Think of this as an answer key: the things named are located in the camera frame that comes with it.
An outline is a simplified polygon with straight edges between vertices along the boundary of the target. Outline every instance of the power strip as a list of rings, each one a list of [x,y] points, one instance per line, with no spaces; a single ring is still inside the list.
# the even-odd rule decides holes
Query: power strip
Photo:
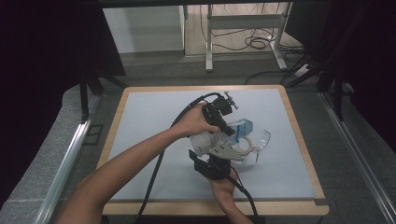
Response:
[[[294,75],[300,77],[303,74],[305,74],[309,69],[310,69],[310,65],[306,63],[296,73],[294,73]]]

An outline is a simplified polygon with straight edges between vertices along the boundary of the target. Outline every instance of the black cable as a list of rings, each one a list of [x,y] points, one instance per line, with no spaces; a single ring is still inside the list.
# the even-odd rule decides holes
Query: black cable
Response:
[[[268,3],[262,5],[262,14],[265,14],[265,9],[267,9]]]
[[[279,47],[283,52],[288,54],[309,54],[307,50],[304,49],[284,49],[283,47]]]
[[[279,10],[279,6],[280,6],[280,3],[277,4],[276,13],[277,13],[277,11]]]
[[[226,179],[228,179],[231,183],[233,183],[242,193],[244,193],[247,196],[247,199],[250,203],[251,209],[253,210],[253,215],[256,219],[256,224],[260,224],[260,219],[259,219],[259,214],[257,213],[257,209],[256,209],[256,205],[254,204],[253,198],[251,197],[250,193],[248,192],[247,189],[245,189],[245,187],[242,185],[242,181],[239,178],[239,174],[236,172],[236,170],[230,166],[231,168],[233,168],[233,170],[236,173],[236,176],[238,177],[239,181],[241,181],[241,184],[239,184],[236,180],[234,180],[230,175],[226,174],[220,167],[218,167],[214,162],[211,163],[214,165],[214,167],[216,167],[216,169],[221,172],[224,177]]]
[[[291,69],[290,69],[290,71],[287,73],[287,74],[285,74],[283,77],[282,77],[282,79],[280,80],[280,82],[279,82],[279,85],[282,85],[282,86],[285,86],[285,82],[286,82],[286,80],[291,76],[291,75],[293,75],[293,74],[295,74],[295,72],[297,72],[298,70],[300,70],[300,68],[302,68],[306,63],[309,63],[309,62],[311,62],[311,58],[309,58],[309,59],[307,59],[307,60],[305,60],[304,61],[304,58],[306,57],[307,55],[305,54]]]
[[[200,10],[201,32],[202,32],[202,36],[204,37],[205,42],[207,43],[207,39],[206,39],[205,32],[204,32],[203,21],[202,21],[202,6],[200,6],[199,10]],[[212,31],[211,34],[214,37],[217,37],[217,36],[222,36],[222,35],[232,35],[232,34],[236,34],[236,33],[240,33],[240,32],[245,32],[248,30],[251,31],[250,36],[245,39],[246,45],[240,49],[231,49],[231,48],[225,47],[220,44],[212,44],[212,46],[217,46],[217,47],[221,47],[221,48],[228,49],[228,50],[238,51],[238,50],[246,49],[248,47],[252,47],[253,49],[265,49],[271,42],[267,38],[255,36],[257,30],[262,30],[262,31],[268,33],[270,36],[273,36],[273,33],[270,33],[269,31],[267,31],[265,29],[243,29],[243,30],[233,31],[233,32],[229,32],[229,33],[225,33],[225,34],[221,34],[221,35],[215,35],[215,34],[213,34],[213,31]],[[260,46],[260,47],[254,46],[254,44],[257,44],[257,43],[262,44],[262,46]]]
[[[230,13],[228,13],[227,8],[225,8],[225,5],[226,4],[224,4],[224,10],[227,12],[227,15],[229,15]]]
[[[257,77],[257,76],[259,76],[259,75],[264,75],[264,74],[268,74],[268,73],[287,73],[287,72],[290,72],[290,71],[279,71],[279,70],[276,70],[276,71],[265,71],[265,72],[256,73],[256,74],[253,74],[253,75],[251,75],[250,77],[248,77],[248,78],[245,80],[244,85],[247,85],[247,84],[248,84],[248,81],[249,81],[250,79],[252,79],[252,78],[254,78],[254,77]]]
[[[286,46],[286,45],[279,44],[279,46],[283,47],[283,48],[288,48],[288,49],[303,49],[304,48],[304,45],[301,45],[301,46]]]
[[[211,92],[211,93],[209,93],[209,94],[207,94],[207,95],[200,96],[200,97],[198,97],[197,99],[195,99],[194,101],[192,101],[191,103],[189,103],[189,104],[183,109],[183,111],[181,111],[181,113],[178,114],[178,116],[176,117],[176,119],[173,121],[171,127],[174,126],[175,124],[177,124],[177,123],[180,121],[180,119],[183,118],[183,116],[184,116],[187,112],[189,112],[195,105],[197,105],[198,103],[200,103],[201,101],[203,101],[205,98],[207,98],[207,97],[209,97],[209,96],[213,96],[213,95],[217,95],[218,97],[221,96],[221,95],[220,95],[219,93],[217,93],[217,92]],[[149,195],[150,195],[151,190],[152,190],[152,187],[153,187],[153,185],[154,185],[155,178],[157,177],[158,171],[160,170],[161,162],[163,161],[163,154],[164,154],[164,153],[165,153],[165,150],[164,150],[164,151],[159,155],[159,157],[158,157],[157,163],[155,164],[154,171],[152,172],[152,175],[151,175],[151,179],[150,179],[150,181],[149,181],[149,183],[148,183],[148,189],[147,189],[147,191],[146,191],[145,199],[143,200],[142,206],[140,207],[140,210],[139,210],[139,212],[138,212],[137,215],[136,215],[136,219],[134,220],[134,223],[137,223],[138,219],[142,216],[143,211],[144,211],[145,208],[146,208],[146,205],[147,205],[147,203],[148,203],[148,201],[149,201]]]
[[[292,59],[288,58],[288,55],[295,55],[295,54],[303,54],[302,52],[291,52],[291,53],[285,53],[283,56],[285,58],[286,61],[290,62],[290,63],[297,63],[298,61],[293,61]]]
[[[259,4],[258,3],[256,3],[256,6],[254,6],[254,8],[257,8],[257,9],[259,9],[258,8],[258,6],[259,6]]]
[[[351,17],[351,14],[346,14],[346,15],[344,16],[345,21],[349,21],[350,17]],[[310,51],[311,51],[311,52],[314,52],[315,50],[322,49],[323,47],[326,47],[326,45],[327,45],[328,43],[332,43],[332,41],[339,35],[339,33],[343,31],[343,29],[344,29],[345,26],[346,26],[346,25],[345,25],[344,23],[341,23],[339,26],[337,26],[335,29],[333,29],[332,32],[331,32],[329,35],[327,35],[324,39],[322,39],[322,40],[320,41],[320,43],[319,43],[314,49],[311,49]],[[286,48],[292,49],[292,48],[299,48],[299,47],[291,47],[291,46],[288,46],[288,47],[286,47]],[[304,49],[304,57],[305,57],[307,54],[309,54],[309,52],[308,52],[307,50]],[[297,62],[293,67],[296,67],[297,64],[301,62],[301,60],[299,60],[299,62]],[[301,64],[298,68],[296,68],[295,70],[298,71],[298,69],[300,69],[301,67],[303,67],[306,63],[309,63],[309,62],[314,61],[314,60],[315,60],[315,58],[310,58],[310,59],[307,60],[306,62],[302,63],[302,64]],[[322,69],[324,69],[324,67],[328,64],[329,61],[330,61],[330,58],[328,58],[327,60],[325,60],[323,63],[318,64],[317,66],[323,66]],[[285,81],[286,81],[286,79],[289,77],[289,75],[290,75],[290,74],[286,74],[285,76],[282,77],[282,80],[280,81],[280,84],[281,84],[281,85],[284,86]]]

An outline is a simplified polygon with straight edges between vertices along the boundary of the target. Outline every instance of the hand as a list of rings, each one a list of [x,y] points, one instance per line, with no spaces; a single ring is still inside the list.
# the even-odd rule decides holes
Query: hand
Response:
[[[230,176],[236,180],[236,172],[231,169]],[[235,185],[231,183],[228,179],[224,178],[221,180],[211,180],[207,178],[212,188],[213,195],[218,201],[221,209],[226,213],[231,207],[234,207],[233,192],[235,190]]]
[[[234,169],[231,170],[230,176],[236,180],[237,175]],[[212,187],[213,195],[218,201],[224,214],[232,224],[253,224],[235,205],[233,201],[233,191],[235,186],[228,179],[211,180],[208,179]]]
[[[187,112],[181,120],[174,125],[175,128],[182,131],[183,137],[196,135],[203,132],[219,133],[220,128],[210,125],[206,122],[202,114],[202,107],[205,104],[198,104]]]

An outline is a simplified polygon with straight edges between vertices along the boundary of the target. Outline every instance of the gray carpet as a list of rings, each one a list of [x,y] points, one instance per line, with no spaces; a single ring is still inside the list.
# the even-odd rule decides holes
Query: gray carpet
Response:
[[[215,58],[214,72],[209,74],[205,72],[205,63],[202,58],[184,59],[183,62],[177,63],[169,59],[166,61],[155,59],[151,63],[150,60],[145,60],[145,64],[126,66],[127,77],[119,77],[119,79],[130,86],[242,85],[252,74],[277,70],[276,61],[270,55],[261,55],[258,58],[250,56],[230,56],[230,58]],[[268,73],[251,79],[248,84],[278,84],[281,78],[281,74]],[[85,139],[86,144],[80,150],[55,214],[78,181],[95,169],[117,109],[122,89],[108,81],[101,80],[105,87],[105,94],[101,96],[92,121],[93,131],[102,127],[101,135],[97,143],[94,136]],[[329,200],[330,213],[323,218],[321,223],[386,223],[316,92],[317,80],[317,77],[312,77],[287,91],[318,178]],[[0,223],[31,223],[34,219],[35,211],[45,197],[46,189],[50,184],[48,180],[44,181],[42,178],[40,181],[37,180],[38,174],[48,172],[40,167],[53,167],[50,168],[52,170],[50,173],[54,174],[53,170],[56,172],[56,167],[59,167],[63,156],[62,152],[54,153],[45,148],[65,150],[64,146],[67,146],[70,135],[74,133],[79,122],[77,89],[64,95],[65,110],[63,111],[67,113],[61,111],[54,124],[53,132],[49,134],[49,141],[40,149],[44,158],[34,161],[33,170],[31,169],[31,173],[25,176],[20,186],[14,191],[13,201],[7,202],[5,206],[7,211],[2,210]],[[391,199],[395,201],[396,177],[393,174],[396,172],[396,157],[394,153],[362,119],[347,98],[344,99],[344,116],[348,128],[362,147],[367,161],[372,165]],[[50,159],[53,154],[58,154],[59,158]],[[49,175],[45,179],[52,178],[53,175]],[[31,198],[32,191],[36,191],[36,200],[24,203],[23,200]],[[21,217],[22,208],[26,211],[25,215],[30,215]],[[134,221],[133,216],[110,216],[109,218],[110,223],[133,223]],[[223,223],[226,219],[218,217],[145,217],[142,219],[142,223],[160,221],[161,223]],[[316,223],[317,221],[317,217],[266,218],[266,223]]]

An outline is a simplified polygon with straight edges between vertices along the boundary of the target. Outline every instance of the human arm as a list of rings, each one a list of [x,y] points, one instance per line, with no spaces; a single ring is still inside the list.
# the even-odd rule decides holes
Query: human arm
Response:
[[[231,170],[231,177],[236,179],[236,172],[233,169]],[[225,178],[221,180],[207,180],[210,183],[213,195],[218,201],[219,206],[232,224],[252,224],[252,221],[235,205],[233,200],[235,185],[233,183]]]
[[[177,139],[204,131],[219,132],[219,127],[206,123],[202,106],[195,106],[173,127],[128,148],[85,177],[67,200],[57,223],[100,223],[108,200]]]

